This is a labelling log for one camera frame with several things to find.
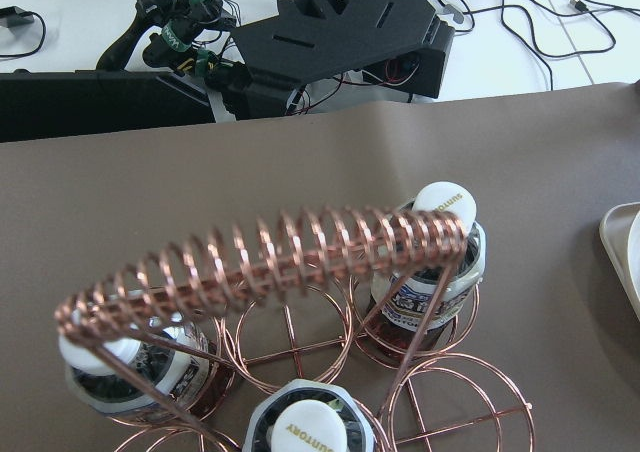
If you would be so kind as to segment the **tea bottle white cap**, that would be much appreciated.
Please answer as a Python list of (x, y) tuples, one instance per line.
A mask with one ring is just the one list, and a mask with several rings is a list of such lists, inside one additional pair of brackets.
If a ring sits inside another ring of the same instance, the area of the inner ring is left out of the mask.
[(274, 452), (371, 452), (373, 428), (346, 389), (295, 379), (252, 412), (242, 449)]

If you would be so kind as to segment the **tea bottle in rack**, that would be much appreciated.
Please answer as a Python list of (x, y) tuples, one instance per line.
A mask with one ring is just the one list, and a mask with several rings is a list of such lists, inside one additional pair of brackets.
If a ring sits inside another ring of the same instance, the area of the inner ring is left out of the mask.
[[(58, 338), (58, 347), (66, 362), (69, 389), (98, 413), (130, 426), (159, 425), (177, 419), (87, 349), (64, 336)], [(133, 338), (107, 342), (105, 348), (199, 419), (214, 413), (234, 380), (234, 372), (224, 365)]]
[[(412, 211), (437, 210), (456, 214), (468, 232), (466, 253), (456, 275), (444, 292), (419, 348), (435, 348), (438, 339), (462, 309), (469, 294), (483, 279), (486, 269), (486, 234), (477, 222), (477, 204), (463, 186), (447, 181), (426, 185), (404, 205)], [(441, 270), (424, 269), (409, 278), (372, 318), (367, 327), (383, 341), (406, 349), (425, 315), (436, 290)]]

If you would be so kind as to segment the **cream serving tray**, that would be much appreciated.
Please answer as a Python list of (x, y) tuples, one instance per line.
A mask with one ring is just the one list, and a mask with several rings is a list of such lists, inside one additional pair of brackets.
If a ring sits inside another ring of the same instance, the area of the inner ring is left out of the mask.
[(639, 203), (620, 204), (605, 213), (599, 235), (636, 317), (639, 317)]

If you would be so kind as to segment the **black 3D printed device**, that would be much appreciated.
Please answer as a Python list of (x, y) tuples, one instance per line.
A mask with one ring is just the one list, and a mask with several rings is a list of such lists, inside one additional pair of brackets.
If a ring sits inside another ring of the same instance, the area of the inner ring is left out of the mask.
[(432, 0), (278, 0), (231, 37), (242, 59), (205, 82), (239, 120), (292, 113), (304, 88), (351, 70), (371, 85), (436, 98), (454, 37)]

